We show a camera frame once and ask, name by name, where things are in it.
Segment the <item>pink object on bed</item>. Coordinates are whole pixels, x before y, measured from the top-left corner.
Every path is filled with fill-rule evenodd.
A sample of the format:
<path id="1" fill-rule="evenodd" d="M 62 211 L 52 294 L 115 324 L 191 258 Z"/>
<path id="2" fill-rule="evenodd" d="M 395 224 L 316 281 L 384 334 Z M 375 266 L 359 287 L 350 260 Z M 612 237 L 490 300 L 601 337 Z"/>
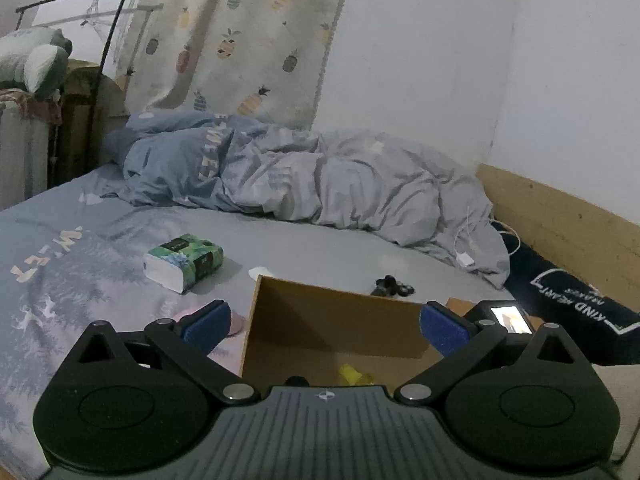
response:
<path id="1" fill-rule="evenodd" d="M 197 310 L 198 310 L 197 308 L 182 310 L 176 313 L 172 318 L 176 322 L 178 322 L 185 316 L 195 313 Z M 242 330 L 244 330 L 246 318 L 244 318 L 244 316 L 240 315 L 238 312 L 236 312 L 233 309 L 230 310 L 230 315 L 231 315 L 231 321 L 230 321 L 230 328 L 228 331 L 228 337 L 233 337 L 241 333 Z"/>

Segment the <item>brown cardboard box lid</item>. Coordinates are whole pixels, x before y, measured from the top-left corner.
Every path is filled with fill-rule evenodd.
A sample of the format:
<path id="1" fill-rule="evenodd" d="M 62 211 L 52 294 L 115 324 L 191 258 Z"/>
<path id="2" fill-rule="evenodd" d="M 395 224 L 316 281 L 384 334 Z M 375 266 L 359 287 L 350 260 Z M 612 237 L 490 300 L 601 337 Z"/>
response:
<path id="1" fill-rule="evenodd" d="M 460 315 L 463 318 L 466 312 L 472 309 L 478 302 L 472 302 L 469 300 L 462 300 L 458 298 L 449 298 L 446 302 L 446 307 L 454 312 L 457 315 Z M 537 318 L 536 316 L 527 314 L 527 318 L 530 324 L 533 325 L 534 332 L 538 330 L 538 328 L 544 324 L 544 321 L 541 318 Z"/>

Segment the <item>phone with lit screen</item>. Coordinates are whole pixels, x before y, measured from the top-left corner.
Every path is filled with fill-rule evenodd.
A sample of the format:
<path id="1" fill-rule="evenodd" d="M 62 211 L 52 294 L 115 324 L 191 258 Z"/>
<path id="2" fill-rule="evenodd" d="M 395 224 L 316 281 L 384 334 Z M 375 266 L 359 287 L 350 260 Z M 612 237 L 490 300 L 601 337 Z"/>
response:
<path id="1" fill-rule="evenodd" d="M 463 317 L 473 323 L 495 322 L 510 334 L 531 335 L 534 332 L 526 312 L 514 300 L 483 300 Z"/>

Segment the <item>green tissue pack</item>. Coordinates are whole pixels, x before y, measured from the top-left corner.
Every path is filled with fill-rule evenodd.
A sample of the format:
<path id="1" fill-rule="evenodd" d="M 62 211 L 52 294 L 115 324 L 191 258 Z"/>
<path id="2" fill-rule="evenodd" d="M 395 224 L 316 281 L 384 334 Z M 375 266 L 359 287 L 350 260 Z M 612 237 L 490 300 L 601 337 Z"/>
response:
<path id="1" fill-rule="evenodd" d="M 183 294 L 223 263 L 221 246 L 186 233 L 149 250 L 143 257 L 143 273 L 152 282 Z"/>

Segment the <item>black tool on bed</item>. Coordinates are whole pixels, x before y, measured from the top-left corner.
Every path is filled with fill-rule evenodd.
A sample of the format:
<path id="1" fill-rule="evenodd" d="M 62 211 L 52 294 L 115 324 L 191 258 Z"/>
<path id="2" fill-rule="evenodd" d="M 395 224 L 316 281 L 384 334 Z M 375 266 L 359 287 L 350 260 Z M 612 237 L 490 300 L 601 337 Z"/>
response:
<path id="1" fill-rule="evenodd" d="M 406 298 L 414 294 L 414 288 L 411 285 L 397 281 L 393 275 L 385 275 L 384 278 L 378 278 L 375 281 L 375 288 L 371 295 L 377 297 L 401 297 Z"/>

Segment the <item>small white packet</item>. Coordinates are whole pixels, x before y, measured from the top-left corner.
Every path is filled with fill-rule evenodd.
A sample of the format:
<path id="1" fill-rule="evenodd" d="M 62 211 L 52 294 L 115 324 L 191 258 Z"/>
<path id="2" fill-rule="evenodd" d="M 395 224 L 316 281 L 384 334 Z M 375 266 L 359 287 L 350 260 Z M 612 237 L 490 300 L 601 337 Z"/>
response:
<path id="1" fill-rule="evenodd" d="M 250 278 L 255 282 L 258 281 L 258 278 L 262 278 L 263 276 L 265 276 L 266 278 L 274 277 L 274 274 L 264 266 L 255 266 L 254 268 L 251 268 L 250 270 L 248 270 L 247 273 L 250 276 Z"/>

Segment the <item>open cardboard box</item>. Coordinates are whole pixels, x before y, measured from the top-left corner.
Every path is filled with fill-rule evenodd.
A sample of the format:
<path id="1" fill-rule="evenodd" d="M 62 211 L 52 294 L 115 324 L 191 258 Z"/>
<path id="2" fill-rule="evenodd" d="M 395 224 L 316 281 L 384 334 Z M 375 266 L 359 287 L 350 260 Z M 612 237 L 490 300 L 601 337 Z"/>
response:
<path id="1" fill-rule="evenodd" d="M 302 376 L 344 386 L 348 365 L 394 391 L 442 359 L 420 333 L 420 304 L 266 278 L 257 282 L 240 375 L 259 390 Z"/>

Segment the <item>yellow item in box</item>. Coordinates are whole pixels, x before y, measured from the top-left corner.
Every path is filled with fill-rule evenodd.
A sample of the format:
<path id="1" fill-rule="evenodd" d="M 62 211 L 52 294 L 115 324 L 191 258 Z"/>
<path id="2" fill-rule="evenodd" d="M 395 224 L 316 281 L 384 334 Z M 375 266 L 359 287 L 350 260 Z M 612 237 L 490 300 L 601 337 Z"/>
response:
<path id="1" fill-rule="evenodd" d="M 346 384 L 351 387 L 370 386 L 373 384 L 373 379 L 369 374 L 361 373 L 349 364 L 342 365 L 338 369 L 338 374 L 340 374 Z"/>

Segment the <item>grey printed bed sheet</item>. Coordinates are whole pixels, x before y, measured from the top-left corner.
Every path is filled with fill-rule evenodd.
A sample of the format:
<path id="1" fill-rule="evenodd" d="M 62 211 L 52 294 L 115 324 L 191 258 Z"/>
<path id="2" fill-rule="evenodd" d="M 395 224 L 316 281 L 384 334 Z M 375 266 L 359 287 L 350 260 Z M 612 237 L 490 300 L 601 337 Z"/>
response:
<path id="1" fill-rule="evenodd" d="M 506 298 L 506 291 L 422 252 L 363 231 L 204 208 L 136 207 L 115 195 L 106 165 L 1 214 L 1 463 L 19 479 L 47 470 L 32 412 L 87 325 L 141 330 L 222 299 L 239 315 L 252 305 L 262 268 L 276 278 L 366 294 L 386 274 L 414 300 Z M 150 281 L 144 255 L 190 233 L 221 246 L 224 264 L 190 292 Z"/>

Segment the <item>black pillow white text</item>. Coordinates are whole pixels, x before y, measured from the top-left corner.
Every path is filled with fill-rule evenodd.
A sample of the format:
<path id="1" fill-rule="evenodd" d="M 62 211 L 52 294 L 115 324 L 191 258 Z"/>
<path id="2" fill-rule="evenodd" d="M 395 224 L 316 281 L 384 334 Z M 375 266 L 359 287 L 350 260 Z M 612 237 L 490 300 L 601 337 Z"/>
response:
<path id="1" fill-rule="evenodd" d="M 530 315 L 561 325 L 593 364 L 639 362 L 639 315 L 602 296 L 526 244 L 501 233 L 510 252 L 506 289 Z"/>

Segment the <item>wooden bed headboard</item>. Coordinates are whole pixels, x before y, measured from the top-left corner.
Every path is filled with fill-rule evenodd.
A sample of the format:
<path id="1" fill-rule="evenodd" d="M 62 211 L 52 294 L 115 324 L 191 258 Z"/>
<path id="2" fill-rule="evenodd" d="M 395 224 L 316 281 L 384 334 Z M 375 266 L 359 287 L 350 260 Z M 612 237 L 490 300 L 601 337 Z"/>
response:
<path id="1" fill-rule="evenodd" d="M 476 172 L 498 220 L 544 258 L 599 292 L 639 309 L 639 227 L 617 214 L 512 172 Z"/>

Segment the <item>grey blue duvet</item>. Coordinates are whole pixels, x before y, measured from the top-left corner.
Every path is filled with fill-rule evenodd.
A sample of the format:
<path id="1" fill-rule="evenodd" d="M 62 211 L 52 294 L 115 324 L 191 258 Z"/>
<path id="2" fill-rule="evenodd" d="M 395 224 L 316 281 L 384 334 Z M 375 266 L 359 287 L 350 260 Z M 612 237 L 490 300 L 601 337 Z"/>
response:
<path id="1" fill-rule="evenodd" d="M 318 132 L 242 115 L 160 112 L 107 133 L 105 160 L 122 170 L 117 195 L 134 205 L 217 209 L 371 232 L 501 287 L 510 256 L 492 224 L 472 227 L 475 263 L 457 264 L 452 241 L 486 219 L 491 201 L 469 170 L 427 145 L 362 130 Z"/>

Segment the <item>pineapple print curtain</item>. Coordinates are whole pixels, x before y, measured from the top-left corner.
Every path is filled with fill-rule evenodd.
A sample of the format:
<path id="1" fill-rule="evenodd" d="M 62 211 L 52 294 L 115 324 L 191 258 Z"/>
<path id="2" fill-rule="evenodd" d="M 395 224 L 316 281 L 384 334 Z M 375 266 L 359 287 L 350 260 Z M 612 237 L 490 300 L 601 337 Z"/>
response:
<path id="1" fill-rule="evenodd" d="M 130 114 L 314 122 L 344 0 L 139 0 L 117 65 Z"/>

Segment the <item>white grey plush toy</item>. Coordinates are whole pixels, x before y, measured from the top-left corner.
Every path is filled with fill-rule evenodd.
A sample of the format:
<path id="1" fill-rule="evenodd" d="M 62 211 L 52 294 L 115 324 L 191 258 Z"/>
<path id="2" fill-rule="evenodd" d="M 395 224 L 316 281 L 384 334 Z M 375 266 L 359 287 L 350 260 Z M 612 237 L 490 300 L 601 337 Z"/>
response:
<path id="1" fill-rule="evenodd" d="M 17 88 L 44 101 L 60 88 L 73 43 L 61 29 L 21 28 L 1 38 L 1 88 Z"/>

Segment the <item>black metal rack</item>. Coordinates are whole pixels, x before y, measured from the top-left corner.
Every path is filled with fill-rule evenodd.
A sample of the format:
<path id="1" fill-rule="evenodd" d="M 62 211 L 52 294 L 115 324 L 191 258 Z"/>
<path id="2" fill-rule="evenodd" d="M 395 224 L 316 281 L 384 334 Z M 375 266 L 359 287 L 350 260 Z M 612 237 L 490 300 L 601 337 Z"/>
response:
<path id="1" fill-rule="evenodd" d="M 44 6 L 66 6 L 69 1 L 22 4 L 15 9 L 15 28 L 26 26 L 27 14 L 38 15 Z M 128 118 L 128 82 L 117 80 L 117 59 L 134 14 L 150 16 L 155 10 L 154 6 L 139 6 L 138 0 L 84 1 L 85 10 L 73 10 L 60 18 L 32 20 L 32 26 L 61 29 L 73 43 L 68 73 L 60 88 L 62 124 L 52 129 L 49 140 L 50 179 L 55 183 L 99 166 L 100 146 L 107 131 Z"/>

